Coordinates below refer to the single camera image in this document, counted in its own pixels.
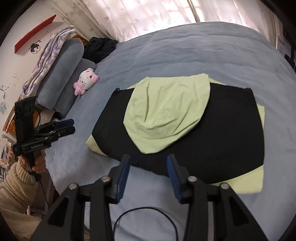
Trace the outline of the person's left hand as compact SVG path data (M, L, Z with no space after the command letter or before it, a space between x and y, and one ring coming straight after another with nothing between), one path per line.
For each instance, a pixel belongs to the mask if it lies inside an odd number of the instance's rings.
M42 174L43 172L45 172L45 169L46 169L45 157L46 157L45 150L44 149L40 150L39 155L35 158L35 164L34 166L32 166L33 172L36 172L38 174ZM26 171L29 171L27 168L28 161L23 155L20 155L18 157L18 162L23 169L25 169Z

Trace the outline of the cream sweater forearm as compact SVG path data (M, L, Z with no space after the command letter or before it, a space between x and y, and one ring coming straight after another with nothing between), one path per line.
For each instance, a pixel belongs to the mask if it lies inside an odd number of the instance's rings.
M29 240L41 219L26 211L36 195L38 183L20 165L14 163L1 183L1 214L18 240Z

